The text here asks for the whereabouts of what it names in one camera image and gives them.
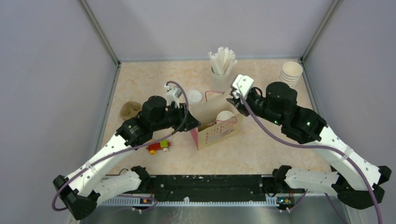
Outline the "paper cakes gift bag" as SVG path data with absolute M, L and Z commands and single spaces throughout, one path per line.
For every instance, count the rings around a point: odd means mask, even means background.
M 227 102 L 228 95 L 220 91 L 206 91 L 203 100 L 191 106 L 190 113 L 201 122 L 198 128 L 190 131 L 198 150 L 236 135 L 243 122 L 244 116 L 234 106 Z M 231 111 L 234 117 L 219 123 L 215 122 L 221 111 Z

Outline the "white plastic cup lid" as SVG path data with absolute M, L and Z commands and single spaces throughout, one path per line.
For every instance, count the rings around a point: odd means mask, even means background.
M 219 123 L 219 122 L 222 122 L 222 121 L 227 121 L 227 120 L 229 120 L 229 119 L 231 119 L 233 117 L 234 117 L 234 113 L 233 112 L 231 112 L 231 111 L 221 111 L 217 115 L 217 117 L 215 119 L 215 122 Z

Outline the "brown pulp cup carrier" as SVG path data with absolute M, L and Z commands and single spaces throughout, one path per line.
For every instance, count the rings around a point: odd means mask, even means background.
M 121 110 L 120 110 L 120 117 L 122 120 L 128 120 L 135 117 L 139 111 L 142 109 L 142 104 L 135 102 L 135 101 L 128 101 L 126 102 Z

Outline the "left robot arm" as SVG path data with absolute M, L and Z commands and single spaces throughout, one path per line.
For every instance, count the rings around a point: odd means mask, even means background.
M 121 193 L 136 190 L 144 193 L 149 189 L 149 175 L 137 166 L 125 174 L 106 179 L 103 177 L 124 157 L 135 150 L 148 146 L 156 131 L 173 128 L 174 132 L 187 132 L 200 125 L 185 103 L 172 102 L 151 96 L 142 110 L 126 120 L 115 134 L 90 160 L 67 176 L 59 175 L 53 180 L 65 208 L 76 220 L 88 217 L 98 205 Z

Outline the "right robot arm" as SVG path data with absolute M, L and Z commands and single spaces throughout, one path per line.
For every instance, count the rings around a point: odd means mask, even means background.
M 297 92 L 283 82 L 273 82 L 262 92 L 243 78 L 231 85 L 228 101 L 245 116 L 265 119 L 291 139 L 290 147 L 311 149 L 331 166 L 331 172 L 308 171 L 283 165 L 273 171 L 279 192 L 308 189 L 336 196 L 359 210 L 378 207 L 385 195 L 381 185 L 391 169 L 376 166 L 344 143 L 315 111 L 297 105 Z

